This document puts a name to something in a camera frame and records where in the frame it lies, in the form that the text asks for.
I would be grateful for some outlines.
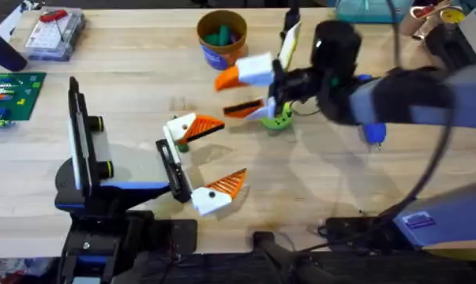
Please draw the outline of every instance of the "red tool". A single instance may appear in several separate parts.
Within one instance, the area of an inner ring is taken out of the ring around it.
[[[55,24],[57,25],[58,34],[61,35],[61,41],[64,42],[64,39],[62,38],[62,32],[60,27],[58,26],[57,20],[62,19],[65,16],[67,16],[67,12],[63,9],[60,9],[60,10],[50,11],[48,13],[41,15],[41,17],[39,17],[39,20],[43,23],[50,23],[54,21]]]
[[[43,23],[50,23],[51,21],[62,19],[65,16],[67,16],[67,12],[63,9],[60,9],[41,15],[41,17],[39,17],[39,20]]]

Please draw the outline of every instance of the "teal container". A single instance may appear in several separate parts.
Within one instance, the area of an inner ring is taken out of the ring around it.
[[[399,23],[410,11],[413,0],[392,0],[395,18]],[[336,16],[351,23],[392,23],[392,16],[385,0],[338,0]]]

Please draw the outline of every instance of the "green object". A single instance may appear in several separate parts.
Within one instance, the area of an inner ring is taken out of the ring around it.
[[[220,26],[219,31],[219,46],[225,47],[231,42],[231,29],[225,24]]]
[[[180,153],[186,153],[190,150],[188,144],[183,145],[183,144],[176,143],[176,148],[178,148],[178,151],[180,151]]]
[[[283,105],[283,111],[281,115],[275,117],[275,119],[261,118],[260,122],[267,129],[271,130],[282,130],[292,124],[292,110],[290,110],[290,105],[285,103]]]
[[[204,41],[208,44],[218,46],[219,45],[219,35],[217,34],[210,34],[204,36]]]
[[[23,82],[23,84],[0,83],[0,88],[6,89],[8,93],[14,93],[11,100],[0,101],[0,108],[4,107],[11,111],[9,120],[29,120],[46,75],[46,73],[0,73],[0,78],[12,77]]]

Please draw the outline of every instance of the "wooden table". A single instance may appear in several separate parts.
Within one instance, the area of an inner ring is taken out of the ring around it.
[[[249,53],[277,52],[285,9],[237,10],[248,23]],[[172,114],[196,111],[222,118],[224,130],[195,141],[183,159],[191,176],[212,181],[248,168],[243,194],[229,208],[201,218],[191,204],[169,195],[142,204],[160,218],[197,219],[198,252],[244,252],[254,230],[287,235],[297,249],[322,241],[309,231],[330,216],[372,213],[400,200],[418,180],[439,127],[389,125],[382,152],[369,153],[354,127],[322,115],[295,118],[272,135],[258,123],[227,119],[222,107],[266,94],[265,88],[215,93],[218,72],[204,61],[196,24],[208,10],[86,10],[88,24],[70,62],[30,62],[47,72],[30,121],[0,130],[0,257],[58,256],[69,215],[54,207],[54,177],[69,156],[67,89],[75,76],[92,114],[102,114],[112,144],[155,151]],[[332,9],[302,9],[292,67],[307,66],[314,26]],[[39,12],[25,13],[11,43],[24,45]],[[392,67],[392,30],[358,25],[358,72],[381,75]],[[429,64],[417,42],[403,39],[407,67]],[[312,111],[313,102],[298,106]],[[476,130],[457,129],[436,176],[422,196],[476,181]]]

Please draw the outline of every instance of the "cable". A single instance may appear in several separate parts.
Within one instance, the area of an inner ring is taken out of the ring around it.
[[[295,102],[297,102],[297,100],[291,101],[291,102],[290,102],[290,105],[289,105],[289,108],[290,108],[290,111],[292,111],[292,114],[294,114],[294,115],[296,115],[296,116],[307,117],[307,116],[311,116],[311,115],[320,113],[320,109],[319,109],[319,110],[314,111],[314,112],[312,112],[312,113],[301,114],[301,113],[299,113],[298,111],[296,111],[296,110],[292,107],[292,105],[293,105]]]
[[[392,28],[394,31],[394,59],[396,67],[401,66],[400,60],[400,45],[399,45],[399,33],[398,33],[398,26],[395,22],[395,7],[392,3],[392,0],[386,0],[388,4],[388,8],[390,10],[390,14],[392,17]],[[311,252],[315,249],[322,249],[328,247],[329,245],[340,245],[346,244],[347,242],[355,241],[361,237],[368,236],[374,233],[376,230],[379,230],[384,225],[388,224],[392,221],[408,204],[414,201],[417,195],[424,189],[425,185],[432,177],[434,170],[437,168],[441,158],[443,157],[444,153],[446,152],[450,135],[452,134],[452,127],[455,121],[455,110],[454,110],[454,96],[452,92],[448,89],[449,100],[450,100],[450,107],[448,108],[447,113],[447,121],[444,126],[443,132],[440,135],[440,139],[438,140],[437,146],[434,150],[434,153],[429,161],[428,166],[425,168],[424,173],[418,179],[417,184],[412,188],[412,190],[396,205],[390,207],[387,211],[380,215],[380,221],[371,226],[366,232],[355,234],[354,236],[347,237],[338,241],[326,242],[319,245],[314,245],[312,247],[304,248],[299,250],[298,252]]]
[[[399,41],[399,26],[397,25],[397,16],[395,15],[395,7],[392,0],[385,0],[388,6],[388,12],[392,19],[392,31],[394,32],[394,63],[395,67],[401,68],[401,45]]]
[[[166,269],[164,270],[164,273],[162,274],[162,278],[160,279],[159,284],[163,284],[163,283],[164,283],[164,280],[166,280],[167,272],[169,272],[169,270],[171,269],[171,267],[173,266],[173,264],[174,264],[174,260],[172,260],[172,261],[166,266]]]
[[[266,259],[266,262],[269,264],[269,267],[271,268],[273,275],[275,276],[275,281],[277,284],[285,284],[282,276],[280,275],[278,269],[275,267],[275,263],[273,259],[263,250],[261,249],[262,255],[264,255],[264,258]]]

